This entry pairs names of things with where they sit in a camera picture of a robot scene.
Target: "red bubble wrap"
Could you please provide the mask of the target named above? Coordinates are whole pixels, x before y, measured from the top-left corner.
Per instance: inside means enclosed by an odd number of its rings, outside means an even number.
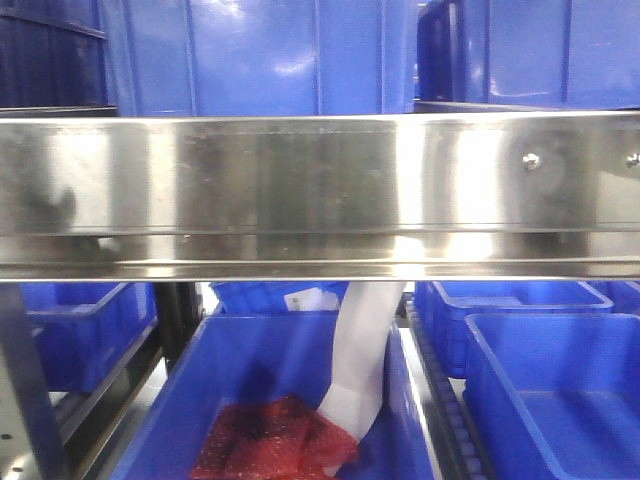
[[[297,397],[224,407],[192,480],[326,480],[325,467],[357,461],[357,441]]]

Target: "bolt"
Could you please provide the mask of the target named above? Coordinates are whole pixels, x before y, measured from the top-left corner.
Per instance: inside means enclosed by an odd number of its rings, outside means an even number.
[[[634,153],[627,157],[627,168],[633,168],[640,165],[640,153]]]
[[[540,160],[540,157],[535,153],[527,153],[522,157],[522,164],[524,165],[525,170],[531,171],[542,165],[542,160]]]

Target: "stainless steel rail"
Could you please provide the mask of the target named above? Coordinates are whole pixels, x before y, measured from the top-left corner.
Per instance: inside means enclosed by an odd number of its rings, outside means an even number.
[[[0,279],[640,276],[640,114],[0,120]]]

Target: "label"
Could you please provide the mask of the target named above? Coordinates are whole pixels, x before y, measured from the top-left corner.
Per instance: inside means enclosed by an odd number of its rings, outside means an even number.
[[[284,303],[290,312],[312,312],[339,310],[340,300],[333,292],[323,292],[318,287],[300,290],[284,296]]]

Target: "blue plastic crate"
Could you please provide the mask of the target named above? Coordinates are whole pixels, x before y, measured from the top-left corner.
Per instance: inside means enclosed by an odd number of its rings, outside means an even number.
[[[294,393],[316,408],[331,381],[335,313],[213,316],[200,326],[112,476],[188,478],[221,406]],[[399,336],[387,355],[385,404],[343,480],[433,479]]]
[[[499,478],[640,478],[640,318],[473,315],[464,398]]]
[[[637,282],[589,282],[613,302],[614,313],[640,315],[640,285]]]
[[[51,391],[93,391],[156,317],[149,284],[25,283],[21,288]]]
[[[0,107],[108,103],[94,0],[0,1]]]
[[[636,0],[440,0],[419,21],[421,98],[640,105]]]
[[[124,115],[413,110],[415,0],[102,0]]]
[[[349,282],[212,282],[210,285],[225,313],[282,313],[338,310]]]
[[[447,375],[465,377],[467,329],[474,313],[589,313],[611,311],[611,300],[585,282],[480,281],[433,282],[427,285],[427,308],[419,311]]]

